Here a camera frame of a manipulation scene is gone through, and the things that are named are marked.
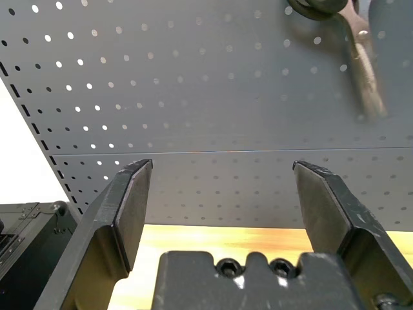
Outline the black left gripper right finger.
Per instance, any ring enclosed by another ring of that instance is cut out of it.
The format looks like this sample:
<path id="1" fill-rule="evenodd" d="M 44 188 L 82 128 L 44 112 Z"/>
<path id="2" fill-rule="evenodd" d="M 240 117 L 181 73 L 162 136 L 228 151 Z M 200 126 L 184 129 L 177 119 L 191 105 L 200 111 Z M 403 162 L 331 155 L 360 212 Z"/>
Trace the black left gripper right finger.
<path id="1" fill-rule="evenodd" d="M 366 309 L 412 309 L 412 268 L 377 218 L 337 174 L 306 161 L 292 169 L 313 250 L 341 258 Z"/>

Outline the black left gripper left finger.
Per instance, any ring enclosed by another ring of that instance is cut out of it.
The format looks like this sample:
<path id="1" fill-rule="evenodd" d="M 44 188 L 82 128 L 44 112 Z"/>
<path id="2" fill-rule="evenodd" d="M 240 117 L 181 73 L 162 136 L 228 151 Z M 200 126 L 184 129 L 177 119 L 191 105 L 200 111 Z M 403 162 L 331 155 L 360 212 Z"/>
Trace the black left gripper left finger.
<path id="1" fill-rule="evenodd" d="M 124 166 L 86 210 L 36 309 L 107 309 L 133 269 L 145 224 L 153 163 Z"/>

